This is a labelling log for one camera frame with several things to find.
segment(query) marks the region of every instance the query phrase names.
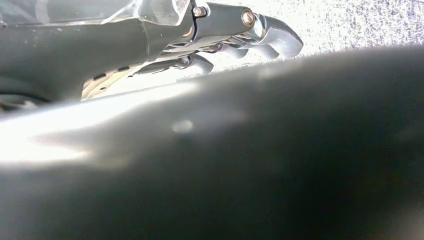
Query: bolt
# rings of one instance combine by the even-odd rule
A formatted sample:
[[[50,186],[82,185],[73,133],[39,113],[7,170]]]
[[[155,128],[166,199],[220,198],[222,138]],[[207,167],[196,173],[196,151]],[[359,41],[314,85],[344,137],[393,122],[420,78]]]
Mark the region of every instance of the bolt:
[[[246,27],[253,27],[253,25],[255,24],[255,15],[253,14],[252,10],[245,9],[241,14],[241,21]]]
[[[206,16],[208,14],[208,12],[206,11],[206,8],[204,8],[202,6],[197,6],[197,7],[193,8],[193,14],[197,18],[201,18],[201,17]]]

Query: gray carpet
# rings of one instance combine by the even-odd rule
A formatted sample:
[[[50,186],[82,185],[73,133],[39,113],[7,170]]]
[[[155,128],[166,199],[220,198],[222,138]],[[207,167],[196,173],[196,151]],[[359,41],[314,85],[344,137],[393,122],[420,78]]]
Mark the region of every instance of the gray carpet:
[[[286,22],[304,42],[299,57],[379,46],[424,43],[424,0],[206,0],[246,6]],[[251,50],[242,59],[203,54],[214,72],[270,62]],[[119,80],[105,95],[169,84],[197,75],[195,69],[168,70]]]

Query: glossy black paint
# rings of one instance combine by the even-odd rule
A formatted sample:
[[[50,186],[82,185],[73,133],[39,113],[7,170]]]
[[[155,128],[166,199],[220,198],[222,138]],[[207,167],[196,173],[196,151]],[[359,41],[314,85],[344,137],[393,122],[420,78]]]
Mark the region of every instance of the glossy black paint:
[[[423,62],[329,54],[3,119],[0,238],[420,239]]]

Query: hex bolt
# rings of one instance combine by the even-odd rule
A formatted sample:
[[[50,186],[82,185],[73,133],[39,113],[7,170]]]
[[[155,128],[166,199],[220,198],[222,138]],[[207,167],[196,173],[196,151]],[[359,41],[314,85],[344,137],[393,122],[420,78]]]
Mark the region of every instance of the hex bolt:
[[[253,14],[252,10],[248,8],[243,10],[243,12],[241,13],[241,21],[246,27],[253,27],[253,25],[255,24],[255,15]]]
[[[196,18],[201,18],[208,15],[208,11],[202,6],[197,6],[193,8],[193,14]]]

